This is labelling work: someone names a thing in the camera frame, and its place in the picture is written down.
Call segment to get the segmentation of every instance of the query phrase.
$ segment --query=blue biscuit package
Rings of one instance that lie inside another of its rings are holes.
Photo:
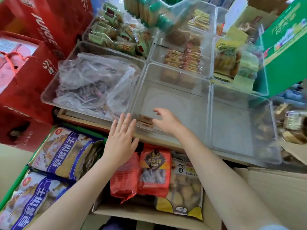
[[[68,184],[29,170],[0,212],[0,229],[22,230],[68,189]]]
[[[55,127],[29,166],[78,181],[93,165],[102,142],[65,127]]]

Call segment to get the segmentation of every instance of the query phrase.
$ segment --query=right hand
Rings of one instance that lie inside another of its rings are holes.
[[[174,134],[182,126],[180,120],[168,109],[155,108],[153,111],[162,117],[162,120],[153,119],[154,125],[165,133]]]

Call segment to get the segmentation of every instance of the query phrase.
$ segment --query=red snack bag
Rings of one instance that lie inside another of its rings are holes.
[[[111,177],[111,195],[120,198],[122,200],[121,204],[134,197],[137,193],[140,174],[140,159],[135,152]]]
[[[169,190],[171,163],[169,150],[145,144],[140,156],[142,174],[138,182],[138,194],[165,198]]]

